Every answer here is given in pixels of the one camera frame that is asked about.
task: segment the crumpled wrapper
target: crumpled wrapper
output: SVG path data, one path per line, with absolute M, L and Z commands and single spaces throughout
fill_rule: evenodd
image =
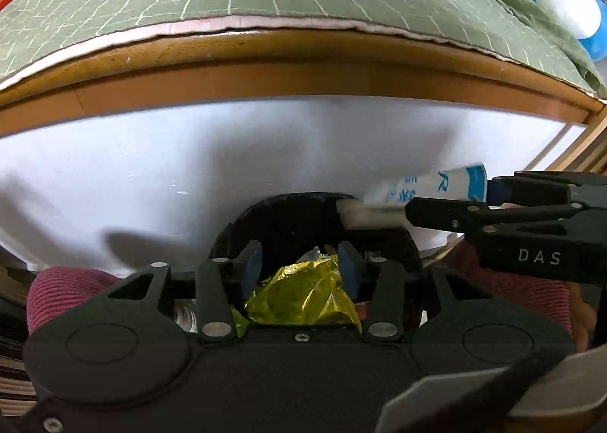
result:
M 252 322 L 268 325 L 356 324 L 354 303 L 341 287 L 336 255 L 281 268 L 245 304 Z

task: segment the blue plush toy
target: blue plush toy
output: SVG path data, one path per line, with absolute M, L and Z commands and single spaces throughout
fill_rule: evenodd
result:
M 607 6 L 603 0 L 533 0 L 568 29 L 594 61 L 607 57 Z

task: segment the mattress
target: mattress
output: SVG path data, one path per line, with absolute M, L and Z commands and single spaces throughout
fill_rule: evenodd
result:
M 0 90 L 104 47 L 251 27 L 354 28 L 453 44 L 607 95 L 599 77 L 580 73 L 500 0 L 15 0 L 0 13 Z

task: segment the plush toy white belly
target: plush toy white belly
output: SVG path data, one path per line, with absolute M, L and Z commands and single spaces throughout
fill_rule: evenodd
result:
M 535 0 L 552 19 L 568 29 L 576 39 L 593 36 L 601 24 L 596 0 Z

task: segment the stack of books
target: stack of books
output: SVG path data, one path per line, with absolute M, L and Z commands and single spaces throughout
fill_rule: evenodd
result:
M 3 416 L 23 416 L 36 404 L 36 392 L 22 357 L 27 339 L 27 291 L 27 282 L 14 279 L 0 266 L 0 411 Z

